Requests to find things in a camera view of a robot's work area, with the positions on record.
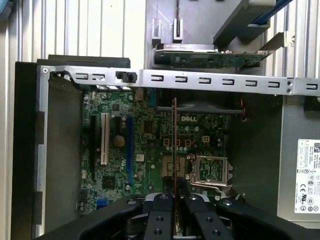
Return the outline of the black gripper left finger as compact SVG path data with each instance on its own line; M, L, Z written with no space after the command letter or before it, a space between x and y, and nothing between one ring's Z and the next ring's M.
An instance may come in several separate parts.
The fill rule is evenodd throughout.
M122 240L129 222L133 235L144 240L172 240L175 199L170 193L155 193L152 201L129 197L115 201L39 237L38 240Z

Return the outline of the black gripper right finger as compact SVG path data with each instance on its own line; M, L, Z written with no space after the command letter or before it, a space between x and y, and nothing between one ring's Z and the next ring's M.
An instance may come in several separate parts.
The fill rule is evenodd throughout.
M177 178L187 223L203 240L318 240L320 232L270 215L232 197L214 203L190 193L188 179Z

